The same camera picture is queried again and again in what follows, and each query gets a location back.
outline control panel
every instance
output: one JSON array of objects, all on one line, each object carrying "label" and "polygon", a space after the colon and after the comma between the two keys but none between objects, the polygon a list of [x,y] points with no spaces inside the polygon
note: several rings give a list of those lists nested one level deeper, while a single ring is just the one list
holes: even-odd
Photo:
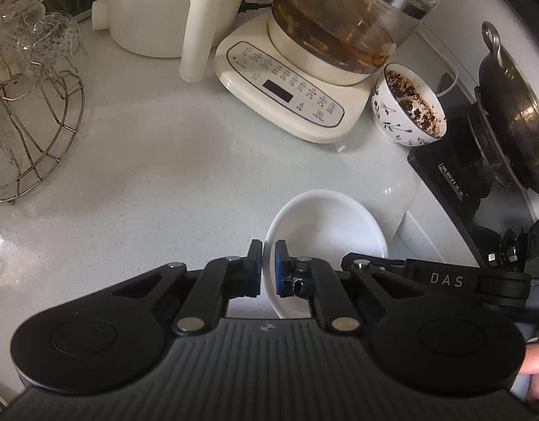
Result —
[{"label": "control panel", "polygon": [[344,109],[337,101],[249,42],[232,46],[226,59],[246,81],[296,115],[326,128],[341,122]]}]

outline white bowl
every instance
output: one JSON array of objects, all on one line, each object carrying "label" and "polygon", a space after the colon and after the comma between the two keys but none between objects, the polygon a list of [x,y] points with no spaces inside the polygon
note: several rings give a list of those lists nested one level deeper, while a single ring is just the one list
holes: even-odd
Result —
[{"label": "white bowl", "polygon": [[388,258],[388,248],[374,217],[353,198],[314,189],[289,201],[274,218],[265,238],[263,276],[271,305],[280,318],[310,316],[308,302],[280,298],[275,291],[275,242],[284,239],[291,256],[313,256],[341,270],[350,252]]},{"label": "white bowl", "polygon": [[[412,82],[416,92],[433,110],[439,134],[434,135],[426,132],[400,106],[386,80],[388,71],[396,71]],[[416,73],[400,64],[389,63],[385,66],[373,87],[370,102],[375,126],[383,136],[392,142],[406,146],[425,145],[439,141],[447,131],[445,112],[433,90]]]}]

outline white handle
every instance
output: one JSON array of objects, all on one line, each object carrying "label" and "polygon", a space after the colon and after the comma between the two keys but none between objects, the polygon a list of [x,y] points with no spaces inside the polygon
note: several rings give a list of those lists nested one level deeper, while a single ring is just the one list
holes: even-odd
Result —
[{"label": "white handle", "polygon": [[184,81],[203,78],[223,0],[190,0],[186,32],[183,36],[179,75]]},{"label": "white handle", "polygon": [[109,28],[106,0],[96,0],[92,3],[92,28],[94,30]]}]

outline brown liquid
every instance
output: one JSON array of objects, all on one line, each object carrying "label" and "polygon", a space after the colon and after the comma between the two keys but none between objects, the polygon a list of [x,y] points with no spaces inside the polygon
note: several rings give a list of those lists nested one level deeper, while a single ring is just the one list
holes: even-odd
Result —
[{"label": "brown liquid", "polygon": [[372,73],[396,48],[364,0],[274,0],[271,11],[297,44],[347,71]]}]

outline kitchen counter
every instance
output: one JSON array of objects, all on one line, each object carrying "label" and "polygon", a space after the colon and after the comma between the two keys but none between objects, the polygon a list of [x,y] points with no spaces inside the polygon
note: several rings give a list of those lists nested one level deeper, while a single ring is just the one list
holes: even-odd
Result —
[{"label": "kitchen counter", "polygon": [[[179,78],[179,60],[131,54],[82,23],[87,110],[60,166],[14,205],[0,205],[0,392],[21,391],[9,343],[27,317],[153,269],[243,255],[297,194],[336,189],[375,216],[387,242],[419,179],[405,147],[368,109],[344,140],[301,141],[218,81]],[[267,296],[232,315],[275,316]]]}]

